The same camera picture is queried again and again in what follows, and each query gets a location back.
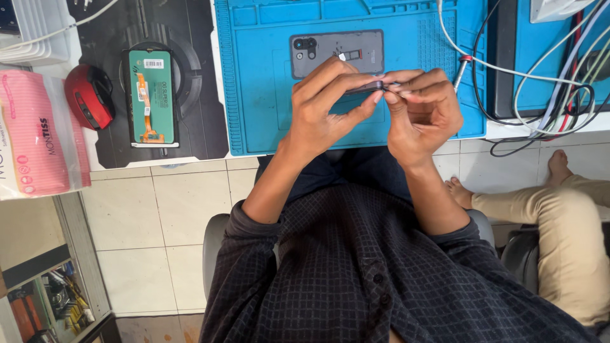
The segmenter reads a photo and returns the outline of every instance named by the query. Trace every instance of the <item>blue silicone repair mat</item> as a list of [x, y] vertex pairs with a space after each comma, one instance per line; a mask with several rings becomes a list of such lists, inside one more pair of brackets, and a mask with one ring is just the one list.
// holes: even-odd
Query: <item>blue silicone repair mat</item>
[[[589, 5], [585, 9], [587, 15], [594, 4]], [[517, 4], [517, 36], [515, 47], [515, 70], [527, 72], [550, 48], [559, 42], [565, 35], [570, 32], [570, 22], [572, 18], [563, 21], [550, 21], [548, 23], [529, 22], [529, 0], [519, 0]], [[595, 41], [595, 39], [608, 28], [610, 25], [610, 9], [606, 9], [600, 14], [600, 17], [595, 22], [595, 25], [584, 39], [583, 44], [578, 50], [580, 58]], [[602, 38], [593, 51], [599, 50], [607, 42], [607, 37]], [[548, 76], [556, 78], [563, 68], [561, 64], [562, 55], [565, 50], [565, 44], [553, 51], [533, 72], [535, 75]], [[513, 96], [517, 91], [521, 76], [515, 76]], [[595, 90], [595, 102], [601, 104], [602, 101], [610, 92], [610, 79], [594, 82], [592, 84]], [[555, 87], [554, 82], [528, 79], [523, 83], [519, 99], [517, 102], [518, 109], [545, 109], [548, 106], [549, 99]]]
[[[459, 55], [445, 41], [434, 1], [393, 0], [216, 0], [218, 41], [224, 81], [231, 154], [273, 153], [290, 127], [291, 35], [382, 29], [385, 71], [439, 67], [453, 81]], [[445, 27], [453, 40], [472, 50], [487, 13], [486, 1], [446, 1]], [[479, 57], [487, 48], [483, 37]], [[464, 73], [458, 97], [464, 125], [453, 138], [485, 135], [470, 69]], [[479, 70], [482, 99], [485, 73]], [[332, 113], [356, 107], [366, 94], [340, 99]], [[385, 145], [390, 115], [384, 101], [334, 148]]]

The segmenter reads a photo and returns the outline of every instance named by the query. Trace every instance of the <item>fingernail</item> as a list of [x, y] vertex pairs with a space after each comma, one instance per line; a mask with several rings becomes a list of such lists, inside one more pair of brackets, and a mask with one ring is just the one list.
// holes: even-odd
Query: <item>fingernail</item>
[[377, 95], [375, 95], [375, 97], [373, 98], [373, 101], [375, 103], [378, 103], [379, 100], [381, 100], [381, 97], [383, 96], [383, 92], [379, 92]]
[[388, 96], [384, 96], [386, 102], [390, 105], [393, 105], [398, 102], [398, 98], [393, 93], [386, 93]]

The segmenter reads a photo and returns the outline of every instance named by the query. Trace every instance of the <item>white desk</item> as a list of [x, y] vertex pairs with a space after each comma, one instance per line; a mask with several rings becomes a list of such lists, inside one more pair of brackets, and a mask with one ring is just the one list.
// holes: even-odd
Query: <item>white desk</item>
[[[214, 15], [214, 0], [210, 0], [212, 5], [212, 18], [214, 27], [216, 27], [216, 17]], [[76, 28], [70, 30], [71, 32], [71, 59], [68, 62], [59, 63], [55, 65], [47, 65], [43, 67], [34, 67], [33, 70], [36, 73], [46, 74], [50, 76], [55, 76], [58, 78], [65, 78], [70, 70], [78, 65], [78, 60], [81, 58], [81, 45], [78, 40]], [[212, 39], [212, 52], [214, 58], [214, 66], [216, 69], [216, 84], [218, 87], [218, 97], [220, 103], [224, 106], [224, 88], [223, 88], [223, 79], [221, 76], [220, 70], [220, 50], [218, 48], [218, 36], [216, 30], [211, 33]], [[578, 124], [586, 119], [586, 115], [582, 115], [578, 119]], [[518, 120], [510, 120], [514, 123], [518, 123]], [[85, 137], [85, 144], [87, 146], [87, 156], [89, 158], [89, 167], [92, 172], [105, 170], [101, 164], [98, 162], [98, 154], [95, 150], [95, 142], [98, 140], [98, 134], [94, 130], [83, 128], [83, 135]], [[606, 131], [610, 130], [610, 112], [601, 113], [597, 116], [597, 118], [592, 121], [590, 124], [585, 126], [583, 129], [580, 129], [579, 132], [590, 132], [590, 131]], [[487, 134], [485, 137], [479, 138], [487, 138], [487, 139], [502, 139], [509, 137], [524, 137], [531, 134], [531, 130], [525, 128], [523, 126], [509, 126], [509, 125], [501, 125], [494, 123], [492, 121], [487, 121]], [[240, 157], [252, 157], [252, 156], [232, 156], [230, 153], [225, 157], [226, 159], [230, 158], [240, 158]], [[166, 164], [183, 164], [183, 163], [191, 163], [191, 162], [199, 162], [196, 157], [180, 157], [175, 159], [161, 159], [161, 160], [150, 160], [150, 161], [140, 161], [140, 162], [132, 162], [126, 168], [137, 168], [137, 167], [151, 167], [153, 165], [166, 165]]]

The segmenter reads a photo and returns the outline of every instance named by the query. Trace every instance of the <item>bare foot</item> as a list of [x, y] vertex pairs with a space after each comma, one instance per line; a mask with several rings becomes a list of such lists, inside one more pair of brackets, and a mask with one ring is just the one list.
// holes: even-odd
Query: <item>bare foot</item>
[[557, 187], [569, 176], [574, 175], [568, 169], [568, 156], [563, 150], [557, 150], [548, 160], [548, 172], [550, 173], [546, 187]]
[[451, 193], [458, 205], [465, 209], [472, 209], [472, 195], [474, 192], [464, 188], [455, 176], [451, 178], [451, 181], [445, 181], [445, 185], [447, 185], [449, 193]]

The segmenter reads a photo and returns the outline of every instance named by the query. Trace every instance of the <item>plastic bag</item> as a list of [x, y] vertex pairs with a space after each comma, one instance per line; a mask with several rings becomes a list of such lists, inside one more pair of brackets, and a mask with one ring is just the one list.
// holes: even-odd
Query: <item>plastic bag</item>
[[0, 81], [0, 200], [90, 186], [85, 141], [63, 80], [2, 70]]

